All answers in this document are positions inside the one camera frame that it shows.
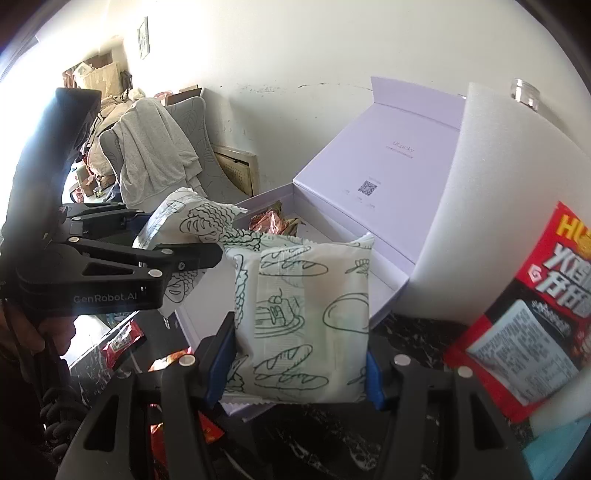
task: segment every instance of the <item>qr code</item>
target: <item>qr code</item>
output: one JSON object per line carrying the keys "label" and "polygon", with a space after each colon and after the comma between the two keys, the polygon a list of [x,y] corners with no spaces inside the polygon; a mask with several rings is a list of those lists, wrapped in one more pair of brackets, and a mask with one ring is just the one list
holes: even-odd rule
{"label": "qr code", "polygon": [[378,188],[377,185],[374,185],[370,181],[365,180],[363,185],[361,185],[361,187],[359,187],[359,191],[369,197],[374,192],[374,190],[376,188]]}

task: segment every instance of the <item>sunlight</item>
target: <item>sunlight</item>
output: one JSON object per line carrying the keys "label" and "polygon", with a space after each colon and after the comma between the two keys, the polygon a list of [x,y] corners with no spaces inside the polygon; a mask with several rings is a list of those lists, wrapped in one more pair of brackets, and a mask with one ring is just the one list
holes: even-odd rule
{"label": "sunlight", "polygon": [[4,224],[12,177],[23,146],[34,132],[61,74],[42,44],[28,50],[0,83],[0,225]]}

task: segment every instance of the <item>nutrition label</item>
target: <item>nutrition label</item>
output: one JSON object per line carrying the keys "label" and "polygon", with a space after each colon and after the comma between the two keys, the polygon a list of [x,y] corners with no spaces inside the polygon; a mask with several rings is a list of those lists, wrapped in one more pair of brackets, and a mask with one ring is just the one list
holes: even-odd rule
{"label": "nutrition label", "polygon": [[579,372],[523,300],[466,352],[524,406],[547,397]]}

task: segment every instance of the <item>box lid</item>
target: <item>box lid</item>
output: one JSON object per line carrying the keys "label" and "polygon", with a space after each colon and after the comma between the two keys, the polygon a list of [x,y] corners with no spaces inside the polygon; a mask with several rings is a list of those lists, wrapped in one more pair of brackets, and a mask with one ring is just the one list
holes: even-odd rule
{"label": "box lid", "polygon": [[465,100],[372,78],[374,103],[294,178],[417,262],[453,161]]}

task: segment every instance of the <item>hand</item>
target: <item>hand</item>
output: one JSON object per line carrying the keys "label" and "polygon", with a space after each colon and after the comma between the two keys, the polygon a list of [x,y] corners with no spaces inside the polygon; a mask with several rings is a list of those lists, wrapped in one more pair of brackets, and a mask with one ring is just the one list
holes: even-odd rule
{"label": "hand", "polygon": [[[6,310],[8,315],[10,315],[12,327],[19,343],[23,348],[30,350],[31,353],[43,351],[45,348],[43,336],[47,334],[53,338],[58,355],[65,355],[70,348],[70,341],[76,334],[76,327],[74,326],[76,317],[45,319],[39,324],[39,328],[36,329],[27,320],[27,317],[25,317],[25,314],[18,306],[7,302]],[[0,343],[17,355],[17,347],[12,341],[12,335],[8,329],[2,309],[0,309]]]}

